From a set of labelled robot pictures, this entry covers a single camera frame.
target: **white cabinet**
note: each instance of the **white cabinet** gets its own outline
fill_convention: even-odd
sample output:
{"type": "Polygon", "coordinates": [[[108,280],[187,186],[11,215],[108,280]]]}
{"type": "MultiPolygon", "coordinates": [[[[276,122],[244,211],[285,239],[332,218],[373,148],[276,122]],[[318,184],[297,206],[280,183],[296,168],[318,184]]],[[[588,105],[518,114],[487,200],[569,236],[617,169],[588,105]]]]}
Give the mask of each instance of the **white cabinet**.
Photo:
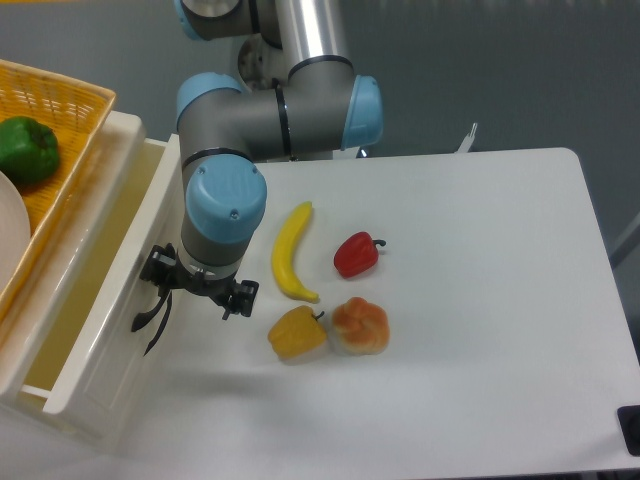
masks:
{"type": "MultiPolygon", "coordinates": [[[[2,322],[2,403],[97,444],[117,437],[161,348],[144,356],[162,315],[131,332],[136,313],[158,299],[138,275],[154,244],[179,239],[184,211],[177,137],[144,137],[139,118],[109,116],[57,233],[2,322]]],[[[175,309],[179,292],[173,297],[175,309]]]]}

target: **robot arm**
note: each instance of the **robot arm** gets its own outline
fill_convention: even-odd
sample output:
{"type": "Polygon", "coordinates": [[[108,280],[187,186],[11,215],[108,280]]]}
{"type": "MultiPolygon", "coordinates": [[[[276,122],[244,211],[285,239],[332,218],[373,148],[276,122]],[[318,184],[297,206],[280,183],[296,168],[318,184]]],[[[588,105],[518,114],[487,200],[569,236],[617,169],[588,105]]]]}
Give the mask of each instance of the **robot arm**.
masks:
{"type": "Polygon", "coordinates": [[[264,214],[267,187],[253,162],[376,143],[382,102],[346,54],[337,0],[175,0],[185,32],[213,39],[260,32],[281,45],[286,84],[245,92],[202,73],[178,92],[185,215],[177,251],[155,247],[143,275],[160,288],[208,296],[249,316],[258,285],[235,274],[264,214]]]}

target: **yellow bell pepper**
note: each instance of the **yellow bell pepper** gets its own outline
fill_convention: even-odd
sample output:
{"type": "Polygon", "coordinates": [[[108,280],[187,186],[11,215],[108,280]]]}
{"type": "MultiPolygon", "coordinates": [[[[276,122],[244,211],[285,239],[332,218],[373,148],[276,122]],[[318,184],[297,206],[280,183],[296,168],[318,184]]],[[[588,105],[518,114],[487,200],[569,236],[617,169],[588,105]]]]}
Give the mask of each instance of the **yellow bell pepper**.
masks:
{"type": "Polygon", "coordinates": [[[318,318],[323,314],[314,316],[311,307],[306,305],[289,310],[267,336],[273,351],[286,360],[322,345],[327,339],[327,332],[318,323],[318,318]]]}

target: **blue joint cap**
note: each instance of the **blue joint cap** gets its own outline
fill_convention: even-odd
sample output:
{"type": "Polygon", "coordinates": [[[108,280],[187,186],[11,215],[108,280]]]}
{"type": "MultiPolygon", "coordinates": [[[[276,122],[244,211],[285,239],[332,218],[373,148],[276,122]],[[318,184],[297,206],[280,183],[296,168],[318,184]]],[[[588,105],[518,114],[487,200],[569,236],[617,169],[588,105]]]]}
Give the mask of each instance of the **blue joint cap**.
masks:
{"type": "Polygon", "coordinates": [[[256,166],[239,155],[208,157],[189,180],[186,210],[209,240],[234,244],[249,240],[267,204],[267,183],[256,166]]]}
{"type": "Polygon", "coordinates": [[[358,75],[353,85],[347,121],[342,135],[342,150],[373,145],[382,137],[384,120],[382,96],[373,77],[358,75]]]}
{"type": "Polygon", "coordinates": [[[173,0],[173,6],[176,9],[176,13],[178,14],[178,19],[180,20],[180,25],[182,25],[182,31],[185,33],[187,37],[191,40],[204,40],[197,32],[193,29],[191,24],[189,23],[189,19],[184,14],[184,8],[182,7],[182,0],[173,0]]]}
{"type": "Polygon", "coordinates": [[[219,75],[213,72],[205,72],[188,78],[178,90],[178,111],[176,123],[180,122],[180,115],[196,98],[213,90],[230,88],[242,92],[240,84],[229,75],[219,75]]]}

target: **green bell pepper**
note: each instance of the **green bell pepper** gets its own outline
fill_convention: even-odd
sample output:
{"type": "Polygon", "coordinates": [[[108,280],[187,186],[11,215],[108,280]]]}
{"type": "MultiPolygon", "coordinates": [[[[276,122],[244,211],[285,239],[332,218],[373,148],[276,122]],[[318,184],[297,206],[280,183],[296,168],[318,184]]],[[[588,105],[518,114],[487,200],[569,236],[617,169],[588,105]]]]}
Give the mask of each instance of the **green bell pepper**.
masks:
{"type": "Polygon", "coordinates": [[[15,184],[36,183],[60,165],[53,130],[29,117],[0,122],[0,171],[15,184]]]}

